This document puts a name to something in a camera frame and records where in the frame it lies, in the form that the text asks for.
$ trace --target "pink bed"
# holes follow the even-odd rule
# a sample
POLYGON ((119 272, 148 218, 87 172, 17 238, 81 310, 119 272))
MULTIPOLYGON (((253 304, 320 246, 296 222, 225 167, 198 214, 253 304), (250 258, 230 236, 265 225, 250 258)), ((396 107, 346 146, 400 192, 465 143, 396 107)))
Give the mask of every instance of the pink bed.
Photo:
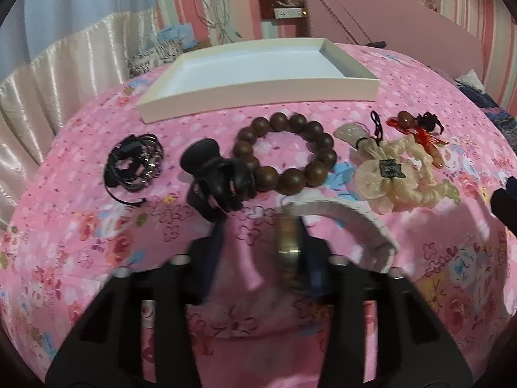
MULTIPOLYGON (((178 165, 192 142, 213 137, 228 155, 237 131, 256 116, 299 112, 333 132, 347 121, 371 128, 372 109, 384 120, 400 110, 431 111, 446 126, 443 138, 450 145, 441 149, 446 167, 435 172, 457 193, 432 210, 393 212, 381 219, 401 246, 396 265, 412 276, 475 376, 484 371, 493 343, 517 310, 517 242, 488 207, 493 190, 516 174, 517 158, 483 113, 424 65, 392 51, 341 47, 382 79, 377 102, 247 106, 144 124, 134 105, 163 72, 156 69, 99 95, 69 121, 23 194, 0 246, 1 313, 14 345, 38 376, 44 378, 67 331, 113 267, 155 267, 208 232, 210 224, 185 204, 191 177, 178 165), (145 190, 148 202, 142 207, 117 204, 102 184, 107 154, 128 134, 149 132, 164 145, 164 172, 145 190)), ((400 136, 385 127, 385 138, 400 136)), ((336 141, 335 149, 339 160, 326 184, 295 197, 320 191, 355 199, 350 146, 336 141)), ((302 167, 309 156, 303 140, 288 133, 268 134, 255 153, 279 170, 302 167), (290 144, 293 138, 296 145, 290 144)), ((272 212, 282 201, 275 192, 260 194, 229 217, 209 301, 187 309, 205 387, 316 385, 332 310, 272 283, 272 212)), ((308 223, 335 252, 360 257, 358 246, 343 246, 345 223, 320 217, 309 217, 308 223)), ((145 305, 144 313, 150 311, 145 305)), ((365 376, 371 379, 374 306, 367 304, 365 313, 365 376)), ((152 319, 145 323, 143 360, 152 379, 152 319)))

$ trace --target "wooden bead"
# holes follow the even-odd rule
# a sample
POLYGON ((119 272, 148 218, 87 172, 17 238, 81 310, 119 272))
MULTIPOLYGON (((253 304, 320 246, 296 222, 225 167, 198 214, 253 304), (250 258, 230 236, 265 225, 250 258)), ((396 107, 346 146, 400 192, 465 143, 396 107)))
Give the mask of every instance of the wooden bead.
POLYGON ((332 149, 334 147, 334 139, 329 133, 320 134, 316 137, 316 147, 321 149, 332 149))
POLYGON ((284 195, 298 194, 305 187, 305 182, 303 172, 292 167, 280 175, 278 191, 284 195))
POLYGON ((274 167, 263 166, 255 172, 255 184, 260 192, 274 190, 278 184, 278 172, 274 167))
POLYGON ((257 134, 253 128, 250 126, 245 126, 237 134, 237 140, 242 140, 244 142, 248 142, 249 144, 255 144, 257 141, 257 134))
POLYGON ((331 169, 338 161, 338 155, 333 149, 323 149, 316 154, 316 160, 324 164, 327 169, 331 169))
POLYGON ((291 133, 299 134, 303 131, 303 127, 307 124, 307 118, 301 113, 295 113, 289 119, 289 131, 291 133))
POLYGON ((408 111, 400 111, 397 119, 399 120, 400 128, 403 129, 413 128, 416 125, 416 120, 408 111))
POLYGON ((304 140, 313 142, 321 134, 323 134, 322 125, 318 121, 311 121, 303 127, 303 132, 301 133, 301 136, 304 140))
POLYGON ((305 179, 310 187, 319 187, 327 179, 327 167, 320 161, 315 160, 305 167, 305 179))
POLYGON ((264 137, 269 132, 269 121, 264 117, 255 118, 251 122, 251 128, 255 130, 258 137, 264 137))
POLYGON ((233 155, 236 158, 240 158, 245 155, 253 155, 253 146, 248 142, 238 141, 233 146, 233 155))
POLYGON ((241 159, 246 164, 246 167, 251 171, 255 172, 258 168, 260 168, 260 162, 255 156, 244 155, 241 159))
POLYGON ((285 128, 288 126, 288 118, 285 115, 285 113, 277 112, 271 115, 271 118, 269 119, 269 123, 271 124, 271 129, 273 131, 279 132, 284 131, 285 128))

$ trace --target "label tag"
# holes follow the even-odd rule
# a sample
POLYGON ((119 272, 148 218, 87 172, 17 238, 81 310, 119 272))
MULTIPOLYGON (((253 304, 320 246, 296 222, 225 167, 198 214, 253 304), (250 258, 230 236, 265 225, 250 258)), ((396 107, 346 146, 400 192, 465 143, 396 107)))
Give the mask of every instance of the label tag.
POLYGON ((396 163, 395 159, 379 160, 381 176, 383 178, 405 178, 402 173, 402 164, 396 163))

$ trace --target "pink striped wallpaper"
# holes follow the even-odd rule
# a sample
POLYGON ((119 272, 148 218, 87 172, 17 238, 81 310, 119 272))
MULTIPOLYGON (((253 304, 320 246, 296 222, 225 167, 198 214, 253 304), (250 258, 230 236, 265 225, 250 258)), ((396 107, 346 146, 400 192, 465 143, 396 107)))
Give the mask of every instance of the pink striped wallpaper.
MULTIPOLYGON (((194 0, 159 0, 161 18, 169 23, 191 22, 198 40, 217 42, 214 31, 198 18, 194 0)), ((261 21, 258 0, 231 0, 232 28, 245 40, 304 36, 300 19, 261 21)), ((517 116, 517 27, 502 0, 441 0, 440 13, 483 42, 487 92, 517 116)))
POLYGON ((483 42, 487 92, 517 116, 517 26, 502 0, 441 0, 440 12, 483 42))

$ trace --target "black hair tie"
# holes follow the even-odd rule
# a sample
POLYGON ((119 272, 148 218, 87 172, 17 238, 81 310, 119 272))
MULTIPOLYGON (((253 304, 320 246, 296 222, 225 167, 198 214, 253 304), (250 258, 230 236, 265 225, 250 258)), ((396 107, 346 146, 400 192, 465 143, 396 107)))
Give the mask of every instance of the black hair tie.
POLYGON ((111 198, 127 206, 140 206, 146 199, 137 202, 123 201, 113 195, 108 188, 119 185, 129 192, 138 192, 149 185, 160 172, 164 148, 154 134, 130 135, 118 143, 108 155, 104 167, 104 187, 111 198), (118 162, 130 162, 121 168, 118 162))
POLYGON ((375 124, 375 141, 377 142, 377 146, 379 143, 383 140, 384 134, 383 134, 383 124, 381 123, 381 118, 379 117, 379 114, 376 111, 371 111, 370 117, 375 124))

